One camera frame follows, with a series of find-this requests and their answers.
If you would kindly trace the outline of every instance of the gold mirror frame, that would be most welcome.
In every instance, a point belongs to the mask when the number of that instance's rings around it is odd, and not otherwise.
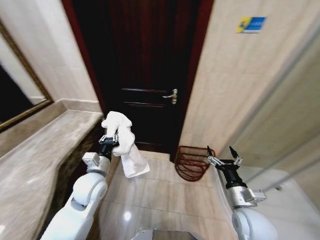
[[[31,115],[37,113],[44,107],[50,105],[53,103],[53,100],[48,93],[48,91],[45,89],[43,84],[41,83],[40,79],[38,78],[37,74],[35,71],[32,69],[31,65],[29,64],[28,60],[25,58],[23,53],[20,51],[19,47],[9,34],[8,30],[4,26],[2,20],[0,19],[0,33],[2,34],[3,38],[5,41],[9,44],[11,49],[13,50],[14,54],[18,57],[20,60],[22,66],[25,68],[25,70],[29,73],[30,77],[33,79],[34,83],[36,86],[39,88],[39,90],[43,93],[45,97],[45,101],[40,102],[39,104],[35,105],[34,107],[20,113],[19,115],[3,122],[0,123],[0,133],[3,132],[4,130],[8,129],[9,127],[21,122],[22,120],[26,119],[27,117],[30,117]]]

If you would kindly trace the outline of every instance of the red wire basket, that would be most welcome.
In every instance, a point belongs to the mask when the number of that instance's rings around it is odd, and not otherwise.
[[[181,178],[189,182],[200,180],[209,168],[207,149],[193,146],[179,146],[175,160],[175,170]]]

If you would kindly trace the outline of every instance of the sign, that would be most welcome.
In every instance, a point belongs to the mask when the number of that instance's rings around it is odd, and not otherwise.
[[[265,16],[243,16],[236,28],[236,33],[256,34],[259,33],[264,22]]]

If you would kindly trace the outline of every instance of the marble vanity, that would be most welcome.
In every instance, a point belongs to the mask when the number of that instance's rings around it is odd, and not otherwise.
[[[99,112],[68,109],[0,158],[1,240],[38,237],[62,204],[62,183],[96,140],[101,118]]]

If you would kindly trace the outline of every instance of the door handle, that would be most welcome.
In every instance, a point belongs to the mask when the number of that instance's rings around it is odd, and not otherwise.
[[[178,89],[175,88],[175,89],[172,90],[172,94],[171,94],[171,95],[169,95],[169,96],[162,96],[162,97],[163,97],[164,99],[172,98],[171,103],[172,103],[172,104],[176,104],[176,103],[177,103],[177,98],[178,98],[177,93],[178,93]]]

